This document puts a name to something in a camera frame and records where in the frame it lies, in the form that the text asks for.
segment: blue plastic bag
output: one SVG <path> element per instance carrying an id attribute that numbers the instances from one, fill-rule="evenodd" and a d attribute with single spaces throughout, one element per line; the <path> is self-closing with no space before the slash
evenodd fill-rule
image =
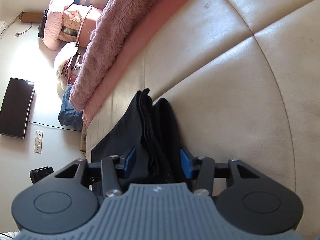
<path id="1" fill-rule="evenodd" d="M 58 120 L 61 125 L 71 125 L 76 131 L 82 130 L 82 112 L 77 112 L 69 102 L 70 91 L 73 85 L 69 85 L 63 94 L 61 110 Z"/>

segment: cream leather sofa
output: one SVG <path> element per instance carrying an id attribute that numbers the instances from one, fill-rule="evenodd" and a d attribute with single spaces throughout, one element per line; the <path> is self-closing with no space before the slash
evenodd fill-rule
<path id="1" fill-rule="evenodd" d="M 320 235 L 320 0 L 189 0 L 88 127 L 89 160 L 144 88 L 168 99 L 190 152 L 238 157 L 295 191 L 298 232 Z"/>

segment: pink fuzzy blanket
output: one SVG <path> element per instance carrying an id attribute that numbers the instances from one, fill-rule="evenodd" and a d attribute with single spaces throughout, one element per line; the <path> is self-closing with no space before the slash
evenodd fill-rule
<path id="1" fill-rule="evenodd" d="M 124 38 L 157 0 L 109 0 L 84 55 L 69 101 L 83 110 L 122 48 Z"/>
<path id="2" fill-rule="evenodd" d="M 107 97 L 112 93 L 118 81 L 130 63 L 143 50 L 158 30 L 188 0 L 159 0 L 126 37 L 123 47 L 116 56 L 101 83 L 96 87 L 83 111 L 83 121 L 88 126 Z"/>

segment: air conditioner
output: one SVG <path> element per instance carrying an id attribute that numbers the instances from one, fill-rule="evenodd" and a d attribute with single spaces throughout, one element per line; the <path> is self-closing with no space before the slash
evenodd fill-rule
<path id="1" fill-rule="evenodd" d="M 4 21 L 0 21 L 0 40 L 7 30 L 7 24 Z"/>

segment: electrical socket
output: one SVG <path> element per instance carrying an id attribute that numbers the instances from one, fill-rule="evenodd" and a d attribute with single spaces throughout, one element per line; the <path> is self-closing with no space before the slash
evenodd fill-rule
<path id="1" fill-rule="evenodd" d="M 36 143 L 35 144 L 41 146 L 42 145 L 42 139 L 36 137 Z"/>
<path id="2" fill-rule="evenodd" d="M 41 146 L 35 145 L 35 153 L 41 153 Z"/>
<path id="3" fill-rule="evenodd" d="M 36 132 L 36 138 L 42 139 L 42 136 L 43 136 L 43 132 L 42 131 L 37 131 Z"/>

